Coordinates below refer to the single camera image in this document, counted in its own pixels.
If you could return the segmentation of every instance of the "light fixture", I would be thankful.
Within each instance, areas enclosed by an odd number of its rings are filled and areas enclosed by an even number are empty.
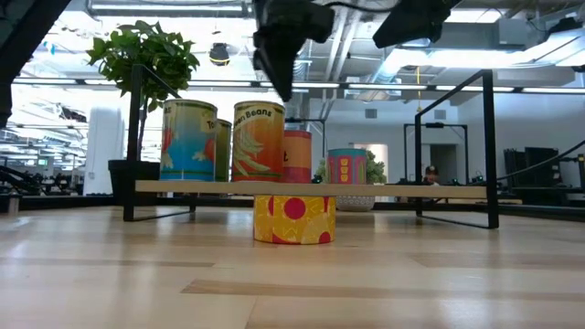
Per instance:
[[[323,89],[335,89],[339,88],[339,83],[327,83],[327,82],[293,82],[294,88],[323,88]]]
[[[247,81],[203,81],[193,80],[187,83],[191,87],[249,87],[250,83]]]
[[[93,10],[152,10],[152,11],[241,11],[239,5],[93,5]]]
[[[435,90],[450,91],[455,89],[456,86],[437,86]],[[514,87],[494,87],[494,92],[512,92]],[[484,87],[481,86],[465,86],[462,91],[484,91]]]
[[[36,78],[16,78],[15,84],[44,84],[44,85],[68,85],[77,84],[74,79],[36,79]]]
[[[350,83],[349,89],[357,90],[426,90],[424,85],[406,85],[406,84],[368,84],[368,83]]]
[[[105,79],[85,79],[85,83],[89,85],[99,85],[99,86],[114,86],[116,82],[114,81],[107,81]]]
[[[522,92],[585,95],[585,88],[523,88]]]

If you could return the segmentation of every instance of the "doorway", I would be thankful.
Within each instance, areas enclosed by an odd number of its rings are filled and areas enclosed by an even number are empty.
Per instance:
[[[457,178],[457,145],[431,144],[431,164],[439,170],[439,184],[447,185]]]

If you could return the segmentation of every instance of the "can label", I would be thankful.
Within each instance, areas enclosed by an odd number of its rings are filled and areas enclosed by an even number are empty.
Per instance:
[[[229,171],[229,141],[231,123],[218,120],[216,138],[216,182],[227,182]]]
[[[284,108],[265,101],[236,104],[234,117],[234,181],[278,182],[282,176]]]
[[[311,133],[284,131],[283,183],[311,183]]]
[[[332,184],[365,184],[367,152],[363,149],[328,151],[327,172]]]
[[[217,109],[203,101],[165,103],[162,180],[213,181]]]

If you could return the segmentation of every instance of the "black device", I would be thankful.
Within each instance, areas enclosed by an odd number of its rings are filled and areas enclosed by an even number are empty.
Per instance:
[[[369,9],[343,2],[317,5],[309,0],[255,0],[254,68],[262,69],[283,101],[293,93],[293,64],[304,42],[324,43],[333,30],[335,11],[342,5],[374,13],[390,12],[374,35],[378,48],[418,38],[441,37],[441,24],[461,0],[401,0],[386,9]]]

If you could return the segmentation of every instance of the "orange can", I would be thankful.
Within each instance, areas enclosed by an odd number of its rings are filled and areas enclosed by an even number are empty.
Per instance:
[[[311,133],[284,131],[283,183],[311,183]]]
[[[269,101],[235,105],[232,181],[280,182],[284,107]]]

